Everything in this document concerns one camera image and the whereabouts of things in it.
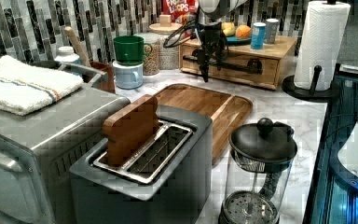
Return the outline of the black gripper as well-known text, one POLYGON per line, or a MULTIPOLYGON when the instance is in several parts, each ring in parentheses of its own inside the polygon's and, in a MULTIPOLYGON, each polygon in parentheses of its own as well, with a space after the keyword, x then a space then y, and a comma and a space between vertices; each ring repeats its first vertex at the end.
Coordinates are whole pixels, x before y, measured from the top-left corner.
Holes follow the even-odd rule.
POLYGON ((200 48, 198 49, 198 64, 201 76, 205 82, 209 80, 209 61, 216 61, 217 70, 221 70, 221 62, 227 58, 227 38, 222 31, 220 21, 210 24, 199 23, 196 26, 200 48))

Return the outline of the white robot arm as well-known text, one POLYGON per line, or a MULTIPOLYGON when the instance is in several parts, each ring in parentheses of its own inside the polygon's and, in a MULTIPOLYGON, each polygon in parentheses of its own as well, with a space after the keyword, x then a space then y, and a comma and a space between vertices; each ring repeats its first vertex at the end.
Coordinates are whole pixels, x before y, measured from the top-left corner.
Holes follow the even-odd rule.
POLYGON ((198 0, 195 34, 200 43, 197 63, 205 82, 209 80, 210 60, 220 64, 228 53, 227 37, 221 19, 247 0, 198 0))

